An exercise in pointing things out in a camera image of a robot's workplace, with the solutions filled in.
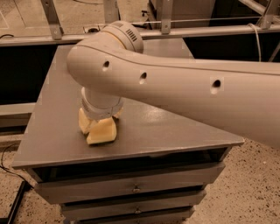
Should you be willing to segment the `foam padded gripper finger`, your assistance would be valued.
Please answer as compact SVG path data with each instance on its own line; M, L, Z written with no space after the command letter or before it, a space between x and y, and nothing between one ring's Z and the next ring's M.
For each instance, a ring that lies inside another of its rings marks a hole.
M91 120L86 116L83 108L79 109L79 127L83 134L88 134L96 124L96 120Z
M119 119L120 116L121 116L121 114L122 114L122 112L123 112L123 108L121 108L116 114L114 114L113 117L114 117L115 119Z

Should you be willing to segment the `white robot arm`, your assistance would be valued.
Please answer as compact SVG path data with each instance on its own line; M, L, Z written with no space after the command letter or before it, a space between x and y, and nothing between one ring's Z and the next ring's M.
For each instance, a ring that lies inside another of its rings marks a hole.
M145 55L139 31L115 21L77 43L66 60L89 118L115 115L122 98L280 147L280 65Z

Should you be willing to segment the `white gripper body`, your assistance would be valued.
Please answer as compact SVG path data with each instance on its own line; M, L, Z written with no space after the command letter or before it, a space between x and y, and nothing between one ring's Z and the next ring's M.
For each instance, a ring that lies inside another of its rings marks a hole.
M81 105L85 115L97 121L116 116L123 108L123 98L83 87Z

